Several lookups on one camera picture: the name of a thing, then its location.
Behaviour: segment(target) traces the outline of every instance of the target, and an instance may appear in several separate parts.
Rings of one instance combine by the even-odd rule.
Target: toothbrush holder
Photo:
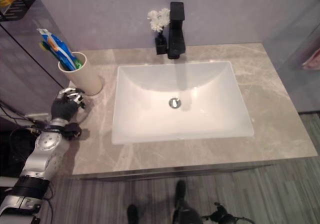
[[[103,85],[97,72],[92,68],[86,55],[82,52],[73,51],[73,55],[76,56],[82,63],[82,67],[77,70],[65,70],[58,62],[58,68],[63,74],[77,87],[82,89],[87,96],[93,96],[98,94]]]

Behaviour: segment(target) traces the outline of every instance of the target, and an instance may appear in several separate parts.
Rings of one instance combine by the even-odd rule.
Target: white sink
[[[113,144],[253,134],[229,61],[118,68]]]

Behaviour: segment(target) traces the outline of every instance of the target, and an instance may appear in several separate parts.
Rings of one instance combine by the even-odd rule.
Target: faucet
[[[186,52],[182,22],[185,20],[183,2],[170,3],[170,24],[167,55],[169,59],[178,59],[180,54]]]

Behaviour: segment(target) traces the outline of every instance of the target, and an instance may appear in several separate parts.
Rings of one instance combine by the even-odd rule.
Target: person's foot
[[[138,209],[135,205],[131,204],[128,206],[126,210],[126,216],[128,218],[128,224],[138,224],[139,217],[138,217]]]

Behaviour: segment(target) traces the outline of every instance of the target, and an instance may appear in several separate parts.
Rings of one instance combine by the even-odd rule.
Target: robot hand
[[[68,87],[58,92],[51,106],[52,119],[63,119],[70,121],[75,115],[78,107],[85,108],[83,94],[85,92],[79,88]]]

